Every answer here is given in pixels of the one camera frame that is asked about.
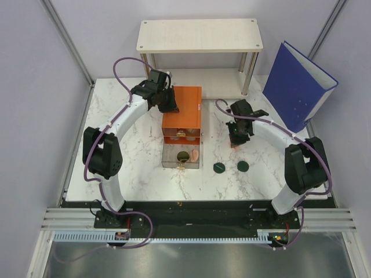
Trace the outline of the dark green lid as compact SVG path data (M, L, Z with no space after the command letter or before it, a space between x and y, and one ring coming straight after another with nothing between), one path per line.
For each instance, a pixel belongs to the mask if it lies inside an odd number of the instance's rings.
M249 170L249 164L246 161L239 161L237 164L237 169L245 173Z
M213 171L217 174L225 172L225 165L221 162L217 162L213 165Z

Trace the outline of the gold round jar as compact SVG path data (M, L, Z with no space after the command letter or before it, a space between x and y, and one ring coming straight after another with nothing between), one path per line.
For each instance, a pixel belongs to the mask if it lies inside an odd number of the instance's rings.
M176 158L180 163L187 163L190 159L190 154L186 151L180 151Z

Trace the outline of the orange drawer box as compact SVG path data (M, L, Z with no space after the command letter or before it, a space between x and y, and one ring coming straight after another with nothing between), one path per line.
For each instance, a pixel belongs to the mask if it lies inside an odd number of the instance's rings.
M175 86L174 93L179 113L163 114L162 130L165 128L201 130L202 88L200 86ZM201 134L196 138L183 137L177 140L165 136L163 138L165 144L199 145Z

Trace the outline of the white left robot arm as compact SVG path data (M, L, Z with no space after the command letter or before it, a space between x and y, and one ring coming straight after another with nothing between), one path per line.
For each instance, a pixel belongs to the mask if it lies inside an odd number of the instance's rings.
M118 173L123 164L120 142L127 131L152 107L163 113L178 113L171 73L152 69L147 79L132 89L119 83L129 93L128 100L99 127L87 127L83 133L83 177L97 181L103 207L109 210L107 221L115 228L127 222L121 210L125 199L121 193Z

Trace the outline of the pink powder puff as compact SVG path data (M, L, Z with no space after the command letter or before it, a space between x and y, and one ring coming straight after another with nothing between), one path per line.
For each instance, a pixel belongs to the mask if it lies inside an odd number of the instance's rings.
M240 146L239 145L232 145L231 148L234 150L234 151L238 151L240 150Z
M197 149L193 149L190 152L190 162L196 163L199 160L199 151Z

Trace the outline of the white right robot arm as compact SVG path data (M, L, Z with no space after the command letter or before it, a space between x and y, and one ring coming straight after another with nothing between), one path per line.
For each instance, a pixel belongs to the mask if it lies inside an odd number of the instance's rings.
M318 137L299 137L275 123L266 111L254 111L245 99L234 102L222 112L234 118L227 123L233 147L258 136L284 155L285 185L272 199L272 210L265 214L270 227L279 228L284 224L286 214L298 207L306 196L328 194L313 191L326 181L331 181L326 153Z

